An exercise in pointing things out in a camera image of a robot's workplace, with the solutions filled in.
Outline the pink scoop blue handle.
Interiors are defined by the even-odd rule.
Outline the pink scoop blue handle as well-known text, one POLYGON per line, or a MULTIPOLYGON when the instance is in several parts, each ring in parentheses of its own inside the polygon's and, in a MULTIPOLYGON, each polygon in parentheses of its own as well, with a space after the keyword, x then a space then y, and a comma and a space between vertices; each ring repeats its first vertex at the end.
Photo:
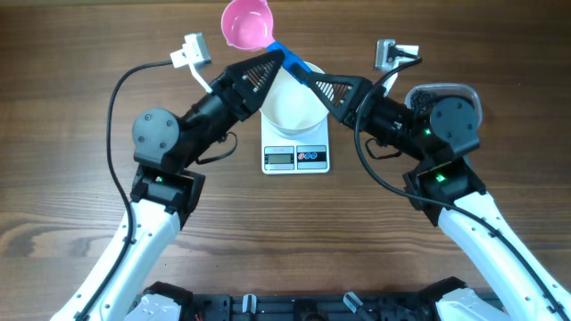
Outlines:
POLYGON ((280 51, 285 59, 282 67, 301 84, 311 69, 295 53, 273 36, 274 19, 267 0, 233 0, 221 16, 222 34, 229 46, 239 50, 256 52, 266 49, 280 51))

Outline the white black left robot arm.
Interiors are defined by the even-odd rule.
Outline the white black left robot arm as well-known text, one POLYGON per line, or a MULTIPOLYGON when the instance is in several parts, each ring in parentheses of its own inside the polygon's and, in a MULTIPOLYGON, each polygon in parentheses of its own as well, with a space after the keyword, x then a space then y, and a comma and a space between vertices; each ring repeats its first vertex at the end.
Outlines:
POLYGON ((137 117, 137 163, 131 190, 120 189, 125 216, 102 256, 56 320, 121 320, 166 247, 177 237, 202 193, 205 176, 188 166, 256 113, 285 56, 268 52, 229 65, 207 94, 178 116, 152 108, 137 117))

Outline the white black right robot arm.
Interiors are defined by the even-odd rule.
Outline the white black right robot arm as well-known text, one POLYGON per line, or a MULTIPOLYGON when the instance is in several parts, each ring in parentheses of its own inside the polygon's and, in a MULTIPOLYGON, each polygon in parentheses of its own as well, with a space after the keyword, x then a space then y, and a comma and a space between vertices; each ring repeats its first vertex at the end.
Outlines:
POLYGON ((570 294, 519 240, 501 215, 484 182, 468 161, 480 145, 482 107, 477 92, 461 84, 413 87, 404 103, 386 94, 382 82, 309 73, 305 81, 338 122, 353 129, 358 157, 371 157, 359 135, 418 160, 393 193, 410 199, 471 259, 505 312, 462 300, 463 286, 442 286, 433 300, 440 319, 493 317, 568 320, 570 294))

